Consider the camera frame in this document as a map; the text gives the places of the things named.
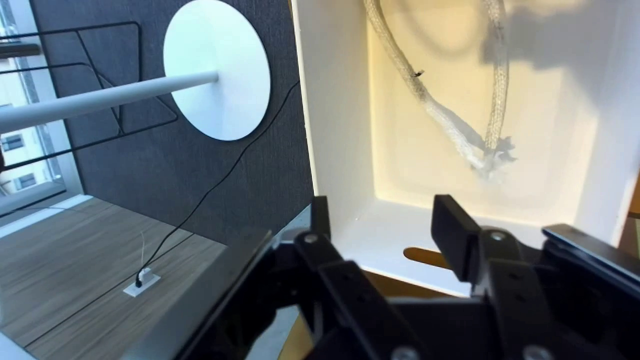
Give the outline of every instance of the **wooden floor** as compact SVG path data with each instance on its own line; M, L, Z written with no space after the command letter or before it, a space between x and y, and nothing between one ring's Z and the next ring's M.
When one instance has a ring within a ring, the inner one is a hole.
M176 231L152 262L163 279L123 292L171 225L103 200L0 241L0 332L36 358L115 358L224 249Z

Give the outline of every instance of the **power cord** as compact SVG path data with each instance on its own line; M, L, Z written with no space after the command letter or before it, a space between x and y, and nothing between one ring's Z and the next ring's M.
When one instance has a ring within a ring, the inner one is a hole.
M203 197L199 200L199 203L189 211L189 216L176 223L171 231L166 231L166 236L160 240L160 243L157 245L157 249L152 252L152 256L148 256L148 260L141 266L141 270L137 271L137 285L141 287L142 285L142 276L144 276L144 270L146 266L158 256L160 248L165 245L165 241L176 234L189 219L192 219L192 216L201 209L201 205L209 200L209 196L220 188L233 174L235 170L238 167L238 164L242 161L242 157L247 156L247 152L277 123L281 111L285 110L289 98L292 95L294 88L301 85L301 79L296 79L285 94L277 113L273 116L273 119L264 125L264 129L253 137L238 153L238 157L235 160L235 164L226 170L226 174L213 185L209 188Z

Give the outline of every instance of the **window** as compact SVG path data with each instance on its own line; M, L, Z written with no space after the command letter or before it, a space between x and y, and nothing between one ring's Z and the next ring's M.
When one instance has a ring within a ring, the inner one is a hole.
M22 134L13 134L3 137L3 152L25 147Z
M16 190L25 190L25 188L31 188L31 185L36 185L36 176L35 174L26 174L26 176L21 176L14 179L14 185Z

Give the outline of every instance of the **black cable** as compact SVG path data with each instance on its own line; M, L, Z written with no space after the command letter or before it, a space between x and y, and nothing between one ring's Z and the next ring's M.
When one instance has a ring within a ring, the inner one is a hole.
M299 84L301 84L301 81L294 81L294 84L287 90L287 95L283 98L283 102L281 102L277 113L273 116L273 119L264 125L264 129L262 129L257 137L253 137L253 139L240 149L238 157L236 157L235 164L224 172L224 176L223 176L213 188L209 188L209 190L201 196L199 203L189 211L189 216L186 216L180 223L176 223L171 231L166 231L166 236L160 240L160 243L157 245L157 249L152 252L152 256L148 256L148 260L139 267L139 271L137 271L137 285L139 285L139 287L142 285L141 271L157 257L157 253L160 252L160 248L165 245L165 241L166 241L173 234L176 234L176 231L201 209L201 205L209 200L209 196L210 196L216 188L220 188L220 185L235 174L235 170L238 167L238 164L242 161L242 157L247 156L247 152L277 123L281 111L285 110L290 94L294 92L294 88L296 88Z
M160 121L160 123L152 123L152 125L146 125L146 127L139 127L139 129L132 129L132 132L123 132L123 134L117 134L117 136L110 136L110 137L103 137L99 141L72 146L72 147L60 149L60 152L50 152L47 156L38 156L38 157L31 157L31 160L25 160L25 161L16 161L16 164L11 164L11 165L4 165L3 172L14 170L14 167L22 167L22 165L29 165L29 164L35 164L35 161L45 161L45 160L50 160L50 157L59 157L59 156L65 156L65 153L80 152L80 149L86 149L86 147L93 147L93 146L99 146L99 143L115 141L115 139L120 139L120 137L126 137L126 136L134 136L134 134L141 134L141 132L148 132L148 129L155 129L155 127L163 127L163 125L169 125L169 123L175 123L175 121L179 121L179 118L169 119L169 121Z

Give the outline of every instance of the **white tangled string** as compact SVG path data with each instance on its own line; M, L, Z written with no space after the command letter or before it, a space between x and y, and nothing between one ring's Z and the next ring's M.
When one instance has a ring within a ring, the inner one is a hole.
M514 147L510 137L500 137L506 113L508 95L508 53L506 53L506 33L504 33L504 2L503 0L482 0L488 14L491 32L495 35L495 94L493 94L493 113L482 137L469 121L465 121L456 111L440 103L428 88L420 81L414 66L409 62L400 50L395 33L388 28L381 0L362 0L367 15L378 33L385 50L400 72L405 84L423 102L424 110L440 123L446 136L454 141L459 153L471 161L471 165L480 174L488 176L500 164L512 161L510 149Z

